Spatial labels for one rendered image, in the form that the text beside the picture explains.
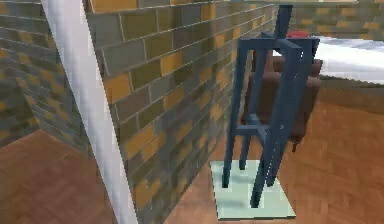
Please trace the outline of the blue wooden chair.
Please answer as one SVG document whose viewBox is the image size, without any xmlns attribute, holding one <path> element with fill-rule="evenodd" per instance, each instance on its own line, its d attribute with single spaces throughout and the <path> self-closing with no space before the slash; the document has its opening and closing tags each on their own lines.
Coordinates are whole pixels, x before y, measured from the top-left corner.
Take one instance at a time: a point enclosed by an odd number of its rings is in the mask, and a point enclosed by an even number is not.
<svg viewBox="0 0 384 224">
<path fill-rule="evenodd" d="M 222 171 L 222 186 L 229 186 L 234 143 L 237 136 L 244 138 L 239 167 L 243 169 L 247 161 L 247 150 L 253 136 L 259 139 L 263 147 L 259 167 L 253 185 L 250 206 L 257 208 L 263 188 L 274 184 L 284 148 L 293 127 L 295 115 L 311 70 L 317 38 L 288 38 L 286 36 L 291 18 L 294 0 L 279 3 L 278 15 L 273 33 L 263 32 L 255 38 L 238 40 L 235 73 L 233 78 L 232 101 L 228 134 Z M 255 72 L 248 103 L 247 119 L 244 125 L 238 123 L 241 94 L 244 84 L 245 66 L 248 52 L 257 52 L 254 63 Z M 279 86 L 273 104 L 271 120 L 267 125 L 257 116 L 259 93 L 263 81 L 267 54 L 275 50 L 285 58 L 284 70 L 280 76 Z"/>
</svg>

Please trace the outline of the white bed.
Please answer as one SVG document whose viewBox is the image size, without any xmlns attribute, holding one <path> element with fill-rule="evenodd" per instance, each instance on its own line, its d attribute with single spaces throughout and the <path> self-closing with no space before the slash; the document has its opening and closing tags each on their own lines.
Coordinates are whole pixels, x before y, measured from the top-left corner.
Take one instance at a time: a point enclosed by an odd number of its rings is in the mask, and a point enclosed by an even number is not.
<svg viewBox="0 0 384 224">
<path fill-rule="evenodd" d="M 384 85 L 384 41 L 319 36 L 320 74 Z"/>
</svg>

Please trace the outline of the white door frame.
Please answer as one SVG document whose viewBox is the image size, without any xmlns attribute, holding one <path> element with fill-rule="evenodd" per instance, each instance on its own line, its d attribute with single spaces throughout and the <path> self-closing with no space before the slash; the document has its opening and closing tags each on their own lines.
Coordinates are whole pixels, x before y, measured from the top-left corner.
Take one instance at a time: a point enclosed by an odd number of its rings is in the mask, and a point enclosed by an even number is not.
<svg viewBox="0 0 384 224">
<path fill-rule="evenodd" d="M 41 0 L 118 224 L 139 224 L 82 0 Z"/>
</svg>

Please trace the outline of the red round object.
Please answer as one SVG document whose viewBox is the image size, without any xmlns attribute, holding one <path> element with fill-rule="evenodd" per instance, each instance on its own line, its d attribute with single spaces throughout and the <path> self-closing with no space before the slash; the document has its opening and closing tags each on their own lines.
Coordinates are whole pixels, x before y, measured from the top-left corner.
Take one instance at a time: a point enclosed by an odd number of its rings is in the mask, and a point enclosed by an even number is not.
<svg viewBox="0 0 384 224">
<path fill-rule="evenodd" d="M 286 34 L 286 38 L 307 38 L 309 34 L 304 31 L 294 30 Z"/>
</svg>

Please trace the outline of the pale green floor mat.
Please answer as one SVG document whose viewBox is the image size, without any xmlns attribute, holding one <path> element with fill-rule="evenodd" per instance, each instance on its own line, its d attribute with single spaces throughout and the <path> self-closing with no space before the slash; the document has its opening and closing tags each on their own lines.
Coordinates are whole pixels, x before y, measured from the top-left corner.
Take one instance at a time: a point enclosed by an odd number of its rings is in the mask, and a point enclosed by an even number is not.
<svg viewBox="0 0 384 224">
<path fill-rule="evenodd" d="M 233 160 L 229 186 L 222 187 L 223 161 L 209 163 L 219 221 L 294 219 L 296 214 L 278 180 L 264 187 L 258 208 L 250 205 L 258 160 L 248 160 L 244 170 Z"/>
</svg>

